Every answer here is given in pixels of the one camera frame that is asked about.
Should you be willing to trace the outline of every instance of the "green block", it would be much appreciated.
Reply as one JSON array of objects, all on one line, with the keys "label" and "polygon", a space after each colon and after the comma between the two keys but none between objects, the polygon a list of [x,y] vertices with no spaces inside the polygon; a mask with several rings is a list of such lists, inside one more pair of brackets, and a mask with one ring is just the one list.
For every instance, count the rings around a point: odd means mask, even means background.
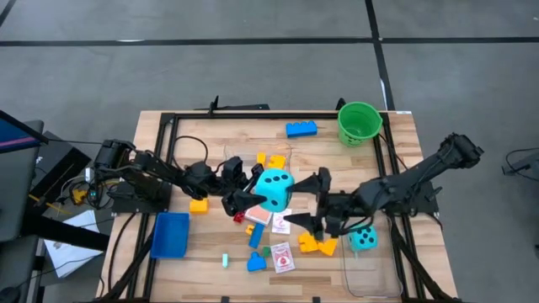
[{"label": "green block", "polygon": [[269,247],[262,248],[262,256],[264,258],[271,256],[271,249]]}]

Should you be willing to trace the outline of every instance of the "blue block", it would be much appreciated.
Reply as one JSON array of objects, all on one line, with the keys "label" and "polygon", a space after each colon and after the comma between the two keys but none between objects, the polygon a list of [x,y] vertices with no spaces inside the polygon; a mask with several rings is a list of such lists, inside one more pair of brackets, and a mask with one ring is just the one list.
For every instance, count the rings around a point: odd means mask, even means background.
[{"label": "blue block", "polygon": [[258,252],[252,252],[251,258],[247,261],[247,270],[249,272],[266,269],[266,260],[260,257]]},{"label": "blue block", "polygon": [[374,248],[378,245],[378,236],[373,226],[349,233],[348,240],[350,241],[350,248],[354,252]]},{"label": "blue block", "polygon": [[264,232],[264,225],[257,223],[254,226],[253,233],[251,233],[251,240],[249,240],[249,246],[257,249],[259,248],[260,239],[262,239],[262,233]]},{"label": "blue block", "polygon": [[294,178],[286,170],[269,168],[260,175],[254,193],[264,196],[266,201],[260,207],[271,212],[286,210],[292,193],[287,189],[294,184]]},{"label": "blue block", "polygon": [[299,136],[314,136],[317,134],[317,124],[314,121],[294,122],[286,124],[286,136],[296,138]]}]

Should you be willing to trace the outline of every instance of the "yellow lego piece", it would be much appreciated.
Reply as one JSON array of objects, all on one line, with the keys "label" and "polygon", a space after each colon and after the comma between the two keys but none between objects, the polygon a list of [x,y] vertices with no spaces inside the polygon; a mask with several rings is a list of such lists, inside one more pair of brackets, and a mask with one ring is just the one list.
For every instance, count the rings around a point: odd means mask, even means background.
[{"label": "yellow lego piece", "polygon": [[88,196],[88,191],[84,189],[74,189],[72,191],[73,193],[73,203],[75,205],[82,205],[84,203],[84,199]]},{"label": "yellow lego piece", "polygon": [[266,165],[266,153],[265,152],[259,152],[256,154],[256,163],[262,164],[264,167]]},{"label": "yellow lego piece", "polygon": [[247,229],[245,230],[245,232],[248,234],[248,235],[253,235],[253,229],[254,229],[254,225],[247,225]]},{"label": "yellow lego piece", "polygon": [[275,156],[269,157],[269,159],[270,160],[269,160],[267,168],[279,168],[279,169],[285,168],[286,157],[275,155]]},{"label": "yellow lego piece", "polygon": [[208,212],[208,198],[202,200],[192,199],[189,203],[189,212],[191,214],[205,214]]},{"label": "yellow lego piece", "polygon": [[297,240],[300,243],[300,251],[302,253],[316,252],[318,250],[317,242],[309,231],[303,232]]},{"label": "yellow lego piece", "polygon": [[337,241],[338,239],[329,239],[326,242],[319,242],[318,243],[318,250],[322,252],[323,254],[327,256],[333,256],[335,248],[337,247]]}]

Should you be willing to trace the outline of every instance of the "blue lego brick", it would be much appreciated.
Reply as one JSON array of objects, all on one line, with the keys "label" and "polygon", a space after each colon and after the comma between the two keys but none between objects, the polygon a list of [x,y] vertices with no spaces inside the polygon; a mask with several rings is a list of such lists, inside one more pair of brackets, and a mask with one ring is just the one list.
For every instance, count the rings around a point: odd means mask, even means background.
[{"label": "blue lego brick", "polygon": [[251,258],[247,261],[247,271],[253,272],[266,269],[266,259],[260,257],[258,252],[252,252]]},{"label": "blue lego brick", "polygon": [[294,122],[286,124],[286,136],[296,138],[300,136],[314,136],[318,132],[317,124],[314,121]]},{"label": "blue lego brick", "polygon": [[254,226],[253,233],[251,234],[251,239],[249,240],[249,246],[257,249],[259,247],[260,239],[262,238],[262,233],[264,232],[264,225],[257,223]]}]

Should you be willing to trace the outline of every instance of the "white paper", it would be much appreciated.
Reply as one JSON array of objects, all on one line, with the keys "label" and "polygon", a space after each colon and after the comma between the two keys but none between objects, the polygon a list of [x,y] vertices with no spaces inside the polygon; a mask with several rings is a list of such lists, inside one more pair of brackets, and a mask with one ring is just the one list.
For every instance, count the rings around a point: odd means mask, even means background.
[{"label": "white paper", "polygon": [[283,210],[280,213],[274,213],[271,231],[274,233],[290,235],[290,222],[285,221],[284,216],[291,215],[291,214],[292,214],[291,209]]},{"label": "white paper", "polygon": [[[73,218],[65,220],[64,223],[71,226],[85,226],[83,228],[86,228],[87,230],[99,232],[99,229],[95,224],[96,221],[93,210],[86,210],[80,215],[75,215]],[[54,268],[57,268],[56,274],[58,275],[58,278],[67,277],[70,273],[75,271],[77,268],[83,266],[93,257],[98,256],[102,253],[98,250],[75,247],[71,244],[55,242],[51,240],[45,240],[45,245],[47,247],[49,255],[51,256],[52,265],[54,266]]]}]

